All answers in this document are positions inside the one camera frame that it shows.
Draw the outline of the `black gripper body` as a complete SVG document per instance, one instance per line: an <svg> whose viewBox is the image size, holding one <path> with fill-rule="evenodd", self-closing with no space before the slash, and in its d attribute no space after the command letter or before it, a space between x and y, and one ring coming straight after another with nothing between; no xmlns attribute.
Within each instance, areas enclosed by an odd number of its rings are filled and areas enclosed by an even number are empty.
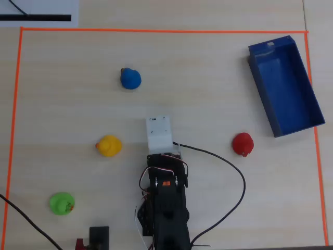
<svg viewBox="0 0 333 250"><path fill-rule="evenodd" d="M188 164L180 155L172 153L147 156L149 180L154 186L159 182L171 183L176 186L188 187Z"/></svg>

